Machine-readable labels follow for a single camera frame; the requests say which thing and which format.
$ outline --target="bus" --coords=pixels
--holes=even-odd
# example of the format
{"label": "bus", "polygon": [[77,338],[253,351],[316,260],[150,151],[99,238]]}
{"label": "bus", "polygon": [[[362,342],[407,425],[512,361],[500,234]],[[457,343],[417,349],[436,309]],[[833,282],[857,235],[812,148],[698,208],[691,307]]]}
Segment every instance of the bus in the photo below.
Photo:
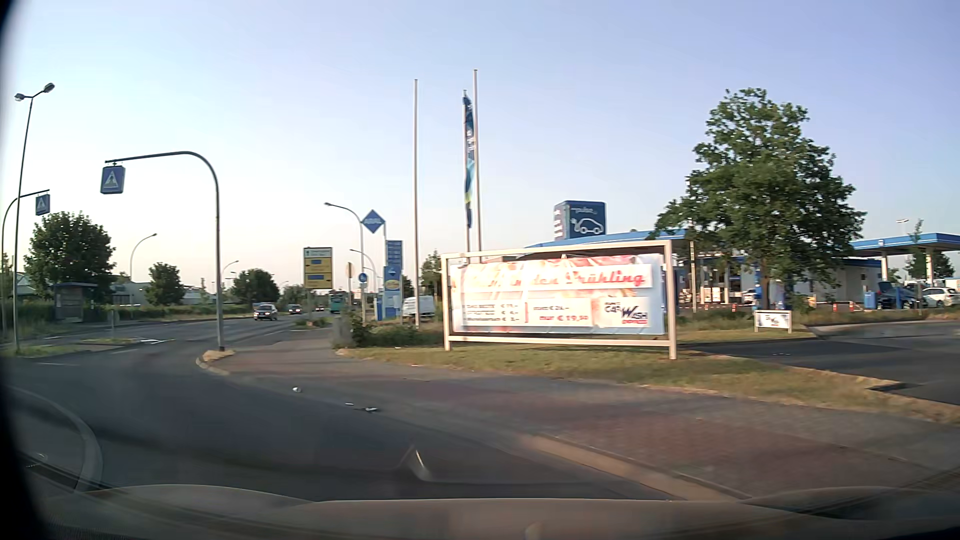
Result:
{"label": "bus", "polygon": [[347,293],[334,291],[330,293],[330,313],[339,313],[347,302]]}

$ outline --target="road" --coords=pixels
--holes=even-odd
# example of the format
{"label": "road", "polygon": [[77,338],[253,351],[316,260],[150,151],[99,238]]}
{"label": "road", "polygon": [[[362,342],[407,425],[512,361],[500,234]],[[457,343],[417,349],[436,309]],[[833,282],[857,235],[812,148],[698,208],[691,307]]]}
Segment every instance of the road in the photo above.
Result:
{"label": "road", "polygon": [[825,339],[697,346],[721,355],[905,382],[895,393],[960,405],[960,323],[874,324]]}
{"label": "road", "polygon": [[[228,346],[268,344],[291,330],[278,322],[227,320]],[[216,344],[216,323],[118,329],[149,345],[36,361],[11,360],[24,450],[75,469],[83,444],[69,422],[42,404],[72,412],[92,430],[109,486],[200,483],[307,500],[453,497],[664,498],[602,476],[487,447],[345,406],[255,387],[200,370],[194,358]],[[424,481],[414,459],[434,478]]]}

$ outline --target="sidewalk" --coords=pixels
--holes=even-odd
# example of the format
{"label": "sidewalk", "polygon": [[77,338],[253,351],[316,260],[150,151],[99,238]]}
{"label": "sidewalk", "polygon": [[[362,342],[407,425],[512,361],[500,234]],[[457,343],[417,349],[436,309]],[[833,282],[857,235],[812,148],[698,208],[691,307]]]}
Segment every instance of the sidewalk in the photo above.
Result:
{"label": "sidewalk", "polygon": [[[338,356],[315,337],[327,335],[304,332],[241,348],[215,366],[234,382],[291,395],[298,386],[308,399],[364,401],[384,411],[433,414],[438,422],[456,418],[544,435],[736,497],[904,486],[960,466],[960,429],[951,426],[605,382],[387,364]],[[953,473],[946,476],[932,487],[960,489]]]}

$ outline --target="blue diamond sign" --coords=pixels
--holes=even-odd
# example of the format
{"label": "blue diamond sign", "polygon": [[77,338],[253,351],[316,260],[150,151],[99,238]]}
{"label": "blue diamond sign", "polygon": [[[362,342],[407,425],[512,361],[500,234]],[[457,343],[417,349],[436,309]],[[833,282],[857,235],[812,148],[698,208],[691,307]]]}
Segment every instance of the blue diamond sign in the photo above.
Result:
{"label": "blue diamond sign", "polygon": [[105,195],[123,193],[123,180],[127,176],[127,169],[123,165],[104,167],[100,175],[100,192]]}
{"label": "blue diamond sign", "polygon": [[386,222],[383,221],[380,214],[376,213],[376,210],[370,210],[370,212],[367,213],[367,217],[363,218],[364,227],[369,229],[371,233],[376,233],[376,230],[384,223]]}

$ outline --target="car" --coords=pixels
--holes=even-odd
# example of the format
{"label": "car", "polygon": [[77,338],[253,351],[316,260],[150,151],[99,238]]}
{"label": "car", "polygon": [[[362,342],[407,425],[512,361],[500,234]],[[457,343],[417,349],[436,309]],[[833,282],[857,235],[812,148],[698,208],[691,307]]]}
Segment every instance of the car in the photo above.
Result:
{"label": "car", "polygon": [[912,288],[902,287],[891,282],[880,282],[877,287],[879,290],[876,292],[876,306],[880,309],[897,309],[898,307],[916,309],[920,303],[917,301],[917,295]]}
{"label": "car", "polygon": [[931,307],[960,306],[960,293],[951,287],[928,287],[924,289],[924,300]]}
{"label": "car", "polygon": [[276,306],[273,304],[261,304],[253,309],[254,321],[275,321],[276,316]]}

